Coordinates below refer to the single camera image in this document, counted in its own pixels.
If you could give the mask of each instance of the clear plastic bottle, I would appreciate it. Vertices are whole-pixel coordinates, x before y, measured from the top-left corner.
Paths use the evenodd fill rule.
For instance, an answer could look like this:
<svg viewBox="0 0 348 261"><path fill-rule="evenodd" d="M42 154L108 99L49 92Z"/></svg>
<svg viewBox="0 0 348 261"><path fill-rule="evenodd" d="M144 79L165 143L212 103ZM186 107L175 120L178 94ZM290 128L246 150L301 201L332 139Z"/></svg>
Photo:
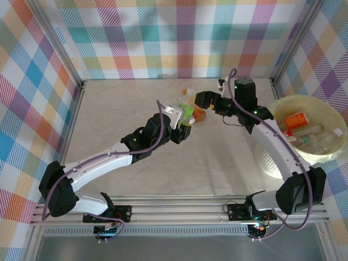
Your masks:
<svg viewBox="0 0 348 261"><path fill-rule="evenodd" d="M337 144L339 137L342 135L343 131L337 128L331 132L318 135L316 137L316 142L313 141L303 144L299 149L310 154L322 155L332 149Z"/></svg>
<svg viewBox="0 0 348 261"><path fill-rule="evenodd" d="M318 142L316 136L313 134L296 137L293 139L293 141L292 140L289 140L289 141L295 147L300 147L303 144L315 144Z"/></svg>
<svg viewBox="0 0 348 261"><path fill-rule="evenodd" d="M178 99L178 106L184 110L182 118L179 121L181 124L190 124L191 117L195 109L195 97L196 91L192 89L187 89L185 95Z"/></svg>
<svg viewBox="0 0 348 261"><path fill-rule="evenodd" d="M324 126L322 124L317 124L317 125L313 125L309 128L300 128L300 129L295 129L295 130L286 130L285 132L283 132L285 137L301 137L304 135L310 135L310 134L318 134L320 132L322 132L324 130Z"/></svg>

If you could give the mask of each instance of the wire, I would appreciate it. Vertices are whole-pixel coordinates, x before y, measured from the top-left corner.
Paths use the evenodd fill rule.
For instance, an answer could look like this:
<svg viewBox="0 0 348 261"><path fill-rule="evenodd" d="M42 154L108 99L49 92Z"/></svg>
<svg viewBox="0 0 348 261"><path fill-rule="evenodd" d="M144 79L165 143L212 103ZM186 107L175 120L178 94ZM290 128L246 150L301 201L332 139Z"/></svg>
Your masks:
<svg viewBox="0 0 348 261"><path fill-rule="evenodd" d="M226 115L222 117L222 122L223 122L225 125L243 127L242 125L238 125L238 124L229 124L229 123L226 123L225 117L226 117Z"/></svg>
<svg viewBox="0 0 348 261"><path fill-rule="evenodd" d="M126 226L126 223L122 220L122 219L116 219L114 217L105 217L105 216L98 216L98 215L95 215L95 214L92 214L92 213L87 213L88 215L92 216L93 218L96 218L96 219L104 219L104 220L113 220L113 221L117 221L117 222L120 222L122 223L122 228L118 229L118 231L116 232L115 235L113 235L111 238L108 238L108 240L113 240L114 238L116 238L125 228ZM100 232L97 234L97 239L100 240L99 238L100 236Z"/></svg>
<svg viewBox="0 0 348 261"><path fill-rule="evenodd" d="M90 158L82 163L80 163L79 165L75 166L75 169L78 169L80 167L83 167L84 165L95 161L95 160L99 160L102 158L108 158L110 156L114 156L114 155L134 155L134 154L140 154L140 153L145 153L148 152L154 148L156 148L156 146L160 143L161 138L163 136L163 132L164 132L164 120L163 120L163 112L162 112L162 108L164 108L164 106L159 102L159 100L157 100L157 106L159 109L159 117L160 117L160 131L159 131L159 136L157 141L150 146L149 148L146 148L144 150L139 150L139 151L125 151L125 152L112 152L112 153L105 153L105 154L101 154L98 156L95 156L93 158ZM58 184L67 176L69 176L71 173L73 173L73 168L71 170L69 170L67 173L63 174L60 178L57 179L57 181L53 184L53 186L51 187L51 189L49 190L49 193L46 197L46 201L45 201L45 205L44 205L44 209L43 209L43 213L42 213L42 220L45 221L48 217L49 217L49 213L47 213L47 209L48 209L48 204L49 201L51 200L52 194L54 192L54 190L56 189L56 187L58 186Z"/></svg>
<svg viewBox="0 0 348 261"><path fill-rule="evenodd" d="M227 204L228 202L234 202L235 204L238 204L238 203L237 203L236 201L234 201L234 200L229 200L229 201L227 201L225 204L223 204L222 210L223 210L223 212L225 212L225 214L227 214L227 215L228 215L228 213L225 211L225 206L226 206L226 204Z"/></svg>
<svg viewBox="0 0 348 261"><path fill-rule="evenodd" d="M313 192L312 192L312 185L310 183L310 179L308 176L308 173L305 169L305 167L302 165L300 159L298 158L297 154L293 151L293 149L291 148L291 146L287 143L286 139L284 138L284 136L280 133L278 133L278 131L276 131L274 128L272 128L272 126L270 126L267 122L265 122L264 120L262 120L261 118L255 116L254 114L250 113L249 111L245 110L241 105L239 105L239 103L235 100L233 94L232 94L232 88L231 88L231 79L237 74L237 69L233 68L228 75L228 79L227 79L227 85L228 85L228 91L229 94L231 96L231 99L233 101L233 103L238 107L238 109L240 109L243 113L245 113L246 115L249 115L250 117L258 120L260 123L262 123L263 125L265 125L269 130L271 130L275 136L277 136L280 141L283 143L283 145L287 148L287 150L290 152L290 154L294 157L295 161L297 162L298 166L300 167L300 169L302 170L304 177L306 179L307 182L307 186L308 186L308 209L307 209L307 214L305 217L305 220L303 221L302 224L300 224L298 227L293 227L289 224L286 223L286 219L283 219L281 216L279 216L276 211L273 209L275 215L277 216L277 218L279 218L282 221L282 225L279 227L279 229L277 229L276 231L274 231L272 234L268 235L267 237L264 237L263 239L266 238L270 238L271 236L275 235L276 233L278 233L278 231L280 230L280 228L282 228L284 225L287 226L288 228L292 229L292 230L301 230L303 229L306 224L308 223L310 214L312 212L312 206L313 206Z"/></svg>

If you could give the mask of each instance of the plastic bottle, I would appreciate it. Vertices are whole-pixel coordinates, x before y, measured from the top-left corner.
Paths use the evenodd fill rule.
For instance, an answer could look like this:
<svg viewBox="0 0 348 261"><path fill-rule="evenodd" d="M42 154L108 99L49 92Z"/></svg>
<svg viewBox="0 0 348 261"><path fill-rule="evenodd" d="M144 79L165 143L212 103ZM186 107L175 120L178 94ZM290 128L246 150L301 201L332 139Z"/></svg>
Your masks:
<svg viewBox="0 0 348 261"><path fill-rule="evenodd" d="M296 129L309 124L309 117L306 112L299 111L284 119L284 123L279 125L281 130L284 129Z"/></svg>
<svg viewBox="0 0 348 261"><path fill-rule="evenodd" d="M300 147L303 144L315 144L318 142L316 136L313 134L297 137L294 140L289 140L289 141L291 145L295 147Z"/></svg>
<svg viewBox="0 0 348 261"><path fill-rule="evenodd" d="M187 89L186 94L178 99L178 106L184 110L184 113L180 119L179 124L189 124L191 121L191 116L195 109L195 96L196 91L192 89Z"/></svg>
<svg viewBox="0 0 348 261"><path fill-rule="evenodd" d="M301 129L297 129L297 130L286 130L285 132L283 132L285 137L301 137L304 135L310 135L310 134L318 134L320 132L322 132L324 130L324 126L322 124L317 124L317 125L313 125L310 128L301 128Z"/></svg>
<svg viewBox="0 0 348 261"><path fill-rule="evenodd" d="M310 154L322 155L332 149L342 135L343 131L337 128L331 132L318 135L316 137L317 141L303 144L299 149Z"/></svg>

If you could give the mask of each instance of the small object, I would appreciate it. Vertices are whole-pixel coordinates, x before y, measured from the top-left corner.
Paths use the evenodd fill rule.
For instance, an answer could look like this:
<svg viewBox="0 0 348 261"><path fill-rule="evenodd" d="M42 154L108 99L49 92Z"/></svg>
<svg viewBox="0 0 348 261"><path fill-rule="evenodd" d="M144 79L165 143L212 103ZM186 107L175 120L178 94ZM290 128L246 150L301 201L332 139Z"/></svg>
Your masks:
<svg viewBox="0 0 348 261"><path fill-rule="evenodd" d="M296 129L309 124L309 117L304 111L299 111L285 118L281 129Z"/></svg>
<svg viewBox="0 0 348 261"><path fill-rule="evenodd" d="M195 121L196 121L196 119L193 116L191 116L191 118L189 120L189 124L192 125L195 123Z"/></svg>
<svg viewBox="0 0 348 261"><path fill-rule="evenodd" d="M196 105L194 109L194 118L197 122L204 121L204 119L207 117L207 113Z"/></svg>
<svg viewBox="0 0 348 261"><path fill-rule="evenodd" d="M316 137L317 142L303 144L299 149L310 154L322 155L331 150L342 135L343 131L337 128L331 132L319 134Z"/></svg>
<svg viewBox="0 0 348 261"><path fill-rule="evenodd" d="M183 123L189 123L192 114L195 109L195 97L196 91L192 89L187 89L186 94L178 99L178 107L183 109L182 117L179 121L179 125Z"/></svg>
<svg viewBox="0 0 348 261"><path fill-rule="evenodd" d="M304 135L309 135L309 134L318 134L320 132L322 132L324 130L324 126L322 124L317 124L317 125L313 125L309 128L301 128L301 129L297 129L297 130L291 130L288 129L286 131L283 132L283 135L285 137L301 137Z"/></svg>

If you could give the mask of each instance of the black cable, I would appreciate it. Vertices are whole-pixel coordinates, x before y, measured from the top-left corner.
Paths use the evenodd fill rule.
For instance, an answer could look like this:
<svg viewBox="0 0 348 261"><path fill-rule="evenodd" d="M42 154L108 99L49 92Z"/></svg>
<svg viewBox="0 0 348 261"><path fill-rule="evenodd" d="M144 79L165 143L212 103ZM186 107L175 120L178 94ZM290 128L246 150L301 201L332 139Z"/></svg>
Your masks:
<svg viewBox="0 0 348 261"><path fill-rule="evenodd" d="M225 211L225 206L226 206L226 204L227 204L228 202L234 202L235 204L238 204L238 203L237 203L236 201L234 201L234 200L229 200L229 201L227 201L225 204L223 204L222 210L223 210L223 212L225 212L225 214L227 214L227 215L228 215L228 213Z"/></svg>
<svg viewBox="0 0 348 261"><path fill-rule="evenodd" d="M136 129L133 133L134 134L137 134L139 133L140 131L142 131L145 127L139 127L138 129Z"/></svg>
<svg viewBox="0 0 348 261"><path fill-rule="evenodd" d="M223 117L222 117L222 122L223 122L225 125L243 127L242 125L238 125L238 124L229 124L229 123L226 123L226 122L225 122L225 117L226 117L226 116L223 116Z"/></svg>

